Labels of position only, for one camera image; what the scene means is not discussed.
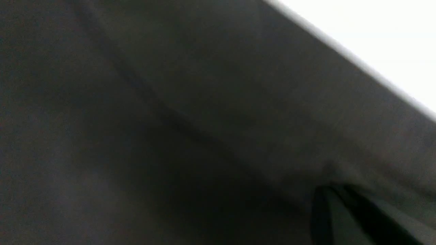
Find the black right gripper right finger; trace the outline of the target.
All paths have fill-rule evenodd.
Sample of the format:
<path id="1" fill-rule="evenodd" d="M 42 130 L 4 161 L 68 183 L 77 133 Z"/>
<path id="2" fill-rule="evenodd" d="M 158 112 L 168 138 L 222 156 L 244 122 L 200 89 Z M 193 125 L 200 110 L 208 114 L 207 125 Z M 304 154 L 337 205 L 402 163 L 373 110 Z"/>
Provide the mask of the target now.
<path id="1" fill-rule="evenodd" d="M 363 193 L 360 194 L 375 204 L 374 245 L 435 244 L 435 228 L 384 200 Z"/>

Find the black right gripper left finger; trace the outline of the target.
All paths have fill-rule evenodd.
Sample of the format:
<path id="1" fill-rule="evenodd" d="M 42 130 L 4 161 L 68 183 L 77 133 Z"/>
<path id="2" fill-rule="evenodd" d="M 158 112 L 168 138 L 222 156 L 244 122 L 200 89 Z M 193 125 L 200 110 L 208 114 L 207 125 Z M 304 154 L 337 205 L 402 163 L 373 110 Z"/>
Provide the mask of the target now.
<path id="1" fill-rule="evenodd" d="M 310 237 L 314 245 L 374 245 L 375 204 L 348 185 L 318 186 Z"/>

